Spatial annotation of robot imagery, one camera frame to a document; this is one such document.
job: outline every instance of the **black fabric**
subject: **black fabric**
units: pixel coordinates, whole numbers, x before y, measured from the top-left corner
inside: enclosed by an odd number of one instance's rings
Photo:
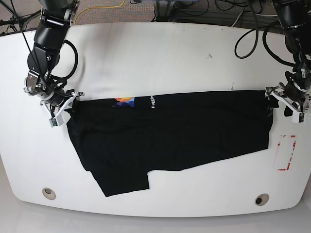
[[[268,148],[264,91],[217,91],[78,101],[67,123],[104,194],[149,189],[152,170],[183,169]]]

